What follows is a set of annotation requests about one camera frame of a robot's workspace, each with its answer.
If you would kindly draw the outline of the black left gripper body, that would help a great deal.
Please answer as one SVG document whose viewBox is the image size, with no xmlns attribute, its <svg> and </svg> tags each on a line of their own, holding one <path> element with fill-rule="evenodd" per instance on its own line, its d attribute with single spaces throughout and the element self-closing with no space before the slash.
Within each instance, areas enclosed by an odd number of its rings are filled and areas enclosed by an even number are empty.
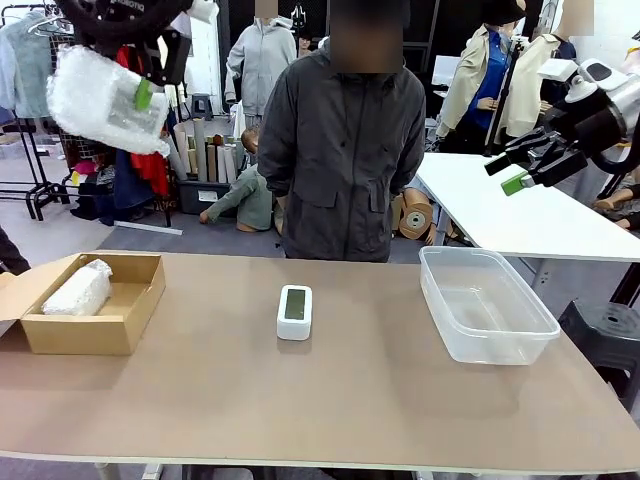
<svg viewBox="0 0 640 480">
<path fill-rule="evenodd" d="M 89 35 L 161 33 L 192 1 L 75 1 L 74 27 Z"/>
</svg>

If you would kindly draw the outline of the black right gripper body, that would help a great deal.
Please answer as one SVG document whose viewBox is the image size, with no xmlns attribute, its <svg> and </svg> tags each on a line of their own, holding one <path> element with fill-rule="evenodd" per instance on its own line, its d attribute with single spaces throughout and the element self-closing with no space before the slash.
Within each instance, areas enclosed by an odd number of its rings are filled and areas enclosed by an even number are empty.
<svg viewBox="0 0 640 480">
<path fill-rule="evenodd" d="M 560 102 L 546 112 L 542 122 L 587 157 L 600 154 L 626 138 L 626 132 L 608 106 L 595 111 L 591 107 Z"/>
</svg>

